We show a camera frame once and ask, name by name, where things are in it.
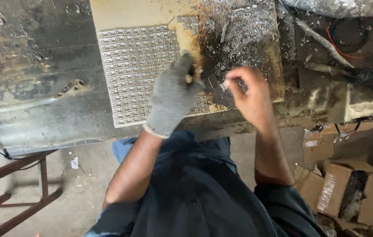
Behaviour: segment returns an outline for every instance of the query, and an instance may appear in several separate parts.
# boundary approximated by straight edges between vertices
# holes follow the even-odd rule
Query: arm
[[[113,203],[137,201],[145,194],[162,141],[142,132],[110,181],[103,208]]]
[[[235,78],[241,78],[248,87],[243,93]],[[294,184],[292,172],[287,164],[268,83],[256,68],[240,67],[226,75],[225,85],[232,91],[235,105],[242,115],[257,129],[255,145],[255,181],[257,184]]]
[[[113,176],[103,208],[114,203],[137,201],[144,196],[163,138],[170,137],[194,106],[197,94],[202,89],[198,81],[186,82],[192,61],[191,55],[183,52],[156,79],[150,100],[152,112],[143,125],[145,131]]]

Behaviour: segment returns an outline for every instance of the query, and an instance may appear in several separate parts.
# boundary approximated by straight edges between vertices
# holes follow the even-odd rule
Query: red wire
[[[360,59],[360,58],[364,58],[364,57],[367,57],[367,56],[370,56],[370,55],[373,54],[373,52],[372,52],[372,53],[370,53],[370,54],[368,54],[368,55],[365,55],[365,56],[350,56],[350,55],[347,55],[347,54],[343,53],[342,51],[340,51],[340,50],[337,48],[336,44],[334,44],[334,41],[333,41],[332,38],[331,38],[330,31],[328,30],[328,27],[326,27],[326,29],[327,29],[328,38],[330,38],[330,41],[331,41],[332,45],[333,45],[334,48],[337,50],[337,52],[338,52],[339,54],[341,54],[342,56],[346,56],[346,57],[349,57],[349,58],[352,58],[352,59]]]

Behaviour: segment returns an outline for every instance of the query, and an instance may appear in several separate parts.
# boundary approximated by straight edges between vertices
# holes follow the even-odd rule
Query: concrete floor
[[[289,165],[300,164],[313,169],[314,164],[303,162],[302,127],[280,129]],[[255,133],[231,137],[231,158],[238,166],[244,183],[253,189]],[[79,158],[82,169],[72,169],[70,160]],[[8,160],[0,159],[0,166]],[[49,192],[63,186],[63,194],[56,201],[18,225],[4,236],[83,236],[94,224],[100,213],[105,191],[119,164],[111,152],[111,143],[65,148],[47,157]],[[6,203],[37,202],[39,188],[37,169],[15,172],[0,180],[0,195],[11,191],[13,196]],[[0,209],[0,224],[25,210],[25,207]]]

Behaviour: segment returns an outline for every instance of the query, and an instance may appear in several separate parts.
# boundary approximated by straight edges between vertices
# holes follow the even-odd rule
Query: paper scrap
[[[318,145],[318,140],[315,141],[309,141],[305,143],[305,147],[312,147]]]
[[[78,156],[71,160],[71,168],[78,170]]]

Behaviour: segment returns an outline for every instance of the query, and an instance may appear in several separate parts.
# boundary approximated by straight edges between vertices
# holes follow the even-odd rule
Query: dark blue shirt
[[[156,165],[141,200],[105,208],[86,234],[129,235],[325,236],[293,187],[261,185],[252,192],[225,163],[191,157]]]

